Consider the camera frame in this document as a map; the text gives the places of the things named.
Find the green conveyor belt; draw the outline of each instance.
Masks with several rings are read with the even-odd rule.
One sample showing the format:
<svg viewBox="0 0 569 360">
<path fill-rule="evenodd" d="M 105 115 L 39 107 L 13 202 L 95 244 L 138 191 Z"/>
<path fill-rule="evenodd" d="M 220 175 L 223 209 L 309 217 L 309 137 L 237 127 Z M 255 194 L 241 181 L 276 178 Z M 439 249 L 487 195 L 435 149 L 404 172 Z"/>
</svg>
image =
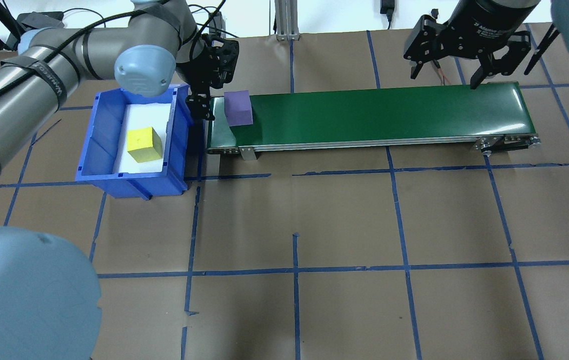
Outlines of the green conveyor belt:
<svg viewBox="0 0 569 360">
<path fill-rule="evenodd" d="M 346 148 L 534 135 L 517 82 L 252 95 L 253 125 L 229 127 L 214 98 L 207 150 Z"/>
</svg>

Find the black cable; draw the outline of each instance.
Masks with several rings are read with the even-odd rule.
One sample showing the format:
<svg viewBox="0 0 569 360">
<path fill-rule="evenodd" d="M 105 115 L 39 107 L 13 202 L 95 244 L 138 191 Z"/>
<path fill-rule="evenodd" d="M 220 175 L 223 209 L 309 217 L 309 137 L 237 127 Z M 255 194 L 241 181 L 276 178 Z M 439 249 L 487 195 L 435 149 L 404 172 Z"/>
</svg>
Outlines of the black cable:
<svg viewBox="0 0 569 360">
<path fill-rule="evenodd" d="M 195 10 L 195 11 L 191 11 L 191 14 L 195 14 L 197 12 L 199 12 L 200 10 L 204 10 L 207 14 L 209 14 L 209 16 L 212 16 L 211 11 L 207 10 L 207 8 L 216 8 L 215 6 L 200 6 L 198 4 L 191 4 L 189 5 L 189 7 L 198 7 L 199 9 Z M 217 28 L 218 24 L 216 23 L 216 16 L 213 16 L 213 27 Z"/>
<path fill-rule="evenodd" d="M 206 11 L 207 13 L 211 14 L 211 11 L 209 11 L 209 10 L 207 10 L 207 9 L 215 9 L 215 8 L 216 8 L 215 6 L 200 6 L 200 5 L 198 5 L 198 4 L 191 4 L 191 5 L 189 5 L 189 7 L 197 7 L 197 8 L 199 8 L 198 10 L 191 11 L 191 14 L 196 13 L 196 12 L 198 12 L 198 11 L 200 11 L 200 10 L 204 10 L 204 11 Z"/>
<path fill-rule="evenodd" d="M 169 0 L 160 0 L 158 3 L 160 5 L 164 5 L 166 4 L 166 2 L 168 2 Z M 58 47 L 56 47 L 53 51 L 51 51 L 51 53 L 49 55 L 47 55 L 42 61 L 45 63 L 50 62 L 54 57 L 56 57 L 58 54 L 60 54 L 60 52 L 66 48 L 67 46 L 69 46 L 70 43 L 72 43 L 74 40 L 78 39 L 79 37 L 83 36 L 84 34 L 86 34 L 87 32 L 89 32 L 90 30 L 92 30 L 93 28 L 97 27 L 98 25 L 102 25 L 103 23 L 106 23 L 108 21 L 112 21 L 112 20 L 116 20 L 116 19 L 121 19 L 121 18 L 128 18 L 128 17 L 135 17 L 135 16 L 140 16 L 142 14 L 145 14 L 145 11 L 142 9 L 138 9 L 138 10 L 134 10 L 134 11 L 129 11 L 126 13 L 121 13 L 121 14 L 115 14 L 112 16 L 108 16 L 104 19 L 101 19 L 99 21 L 96 21 L 94 23 L 91 23 L 90 25 L 87 25 L 83 28 L 81 28 L 80 30 L 77 30 L 73 35 L 71 35 L 68 39 L 66 39 L 65 41 L 63 41 L 60 45 L 58 45 Z M 24 73 L 23 75 L 21 75 L 19 78 L 11 81 L 9 84 L 7 84 L 6 86 L 4 86 L 3 88 L 0 89 L 0 97 L 3 96 L 4 94 L 12 91 L 13 89 L 17 88 L 20 84 L 26 82 L 26 80 L 28 80 L 31 76 L 33 76 L 35 73 L 35 70 L 27 70 L 27 73 Z"/>
<path fill-rule="evenodd" d="M 227 35 L 229 35 L 230 37 L 234 37 L 234 38 L 239 37 L 238 35 L 234 35 L 234 34 L 230 33 L 229 31 L 225 31 L 225 30 L 219 29 L 219 28 L 217 28 L 217 27 L 209 26 L 209 29 L 216 30 L 217 32 L 221 32 L 221 33 L 223 33 L 223 34 L 227 34 Z"/>
<path fill-rule="evenodd" d="M 9 7 L 7 6 L 7 3 L 5 2 L 5 0 L 2 0 L 2 4 L 5 6 L 6 11 L 8 11 L 8 13 L 11 15 L 11 18 L 13 18 L 13 15 L 11 14 L 11 10 L 9 10 Z"/>
<path fill-rule="evenodd" d="M 193 61 L 193 59 L 194 59 L 194 50 L 196 49 L 196 43 L 200 39 L 200 36 L 202 36 L 202 34 L 205 30 L 205 27 L 207 27 L 207 25 L 209 25 L 209 23 L 211 23 L 211 20 L 214 19 L 214 16 L 216 16 L 216 14 L 218 14 L 218 12 L 220 11 L 220 8 L 222 8 L 226 2 L 227 2 L 227 0 L 222 0 L 220 2 L 220 4 L 218 5 L 218 7 L 216 7 L 216 9 L 213 10 L 213 13 L 211 13 L 209 15 L 209 19 L 207 19 L 207 21 L 204 23 L 204 25 L 202 25 L 202 27 L 200 27 L 200 30 L 198 30 L 198 32 L 196 32 L 195 36 L 191 40 L 191 48 L 189 49 L 189 61 Z"/>
<path fill-rule="evenodd" d="M 433 64 L 433 70 L 435 70 L 435 74 L 438 76 L 438 79 L 440 80 L 440 85 L 444 85 L 445 84 L 445 78 L 440 76 L 440 69 L 442 69 L 440 67 L 440 62 L 438 62 L 438 60 L 432 60 L 431 63 Z"/>
<path fill-rule="evenodd" d="M 70 9 L 64 10 L 62 13 L 65 14 L 65 13 L 68 13 L 68 12 L 70 12 L 70 11 L 72 11 L 72 10 L 85 10 L 85 11 L 88 11 L 88 12 L 92 12 L 93 14 L 97 14 L 97 16 L 99 16 L 100 19 L 102 19 L 102 20 L 105 19 L 105 17 L 102 16 L 101 13 L 97 12 L 96 10 L 87 9 L 86 7 L 72 7 L 72 8 L 70 8 Z"/>
</svg>

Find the black power supply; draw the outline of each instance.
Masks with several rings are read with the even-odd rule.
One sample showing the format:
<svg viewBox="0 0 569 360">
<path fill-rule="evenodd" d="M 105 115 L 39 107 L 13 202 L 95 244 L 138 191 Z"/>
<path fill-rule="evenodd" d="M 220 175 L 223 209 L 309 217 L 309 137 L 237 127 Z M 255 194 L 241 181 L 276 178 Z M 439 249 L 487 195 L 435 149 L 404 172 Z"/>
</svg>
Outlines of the black power supply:
<svg viewBox="0 0 569 360">
<path fill-rule="evenodd" d="M 387 15 L 389 27 L 392 26 L 394 10 L 396 10 L 396 0 L 380 0 L 380 14 Z"/>
</svg>

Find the floor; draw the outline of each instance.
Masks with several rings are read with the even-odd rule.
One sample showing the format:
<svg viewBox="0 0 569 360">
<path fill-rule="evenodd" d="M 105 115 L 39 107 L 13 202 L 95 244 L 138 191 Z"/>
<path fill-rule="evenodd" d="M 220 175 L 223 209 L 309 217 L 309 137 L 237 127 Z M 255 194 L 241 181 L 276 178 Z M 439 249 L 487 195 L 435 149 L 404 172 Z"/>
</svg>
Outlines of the floor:
<svg viewBox="0 0 569 360">
<path fill-rule="evenodd" d="M 527 27 L 541 39 L 548 24 Z M 399 56 L 408 33 L 243 38 L 226 90 L 438 85 L 430 68 L 410 80 Z M 454 84 L 477 66 L 440 63 Z M 88 81 L 5 167 L 0 225 L 65 237 L 93 262 L 103 310 L 94 360 L 569 359 L 562 39 L 531 75 L 522 68 L 493 81 L 520 82 L 541 148 L 485 159 L 469 144 L 411 145 L 245 162 L 202 155 L 193 127 L 188 191 L 150 201 L 74 182 L 92 98 L 117 87 Z"/>
</svg>

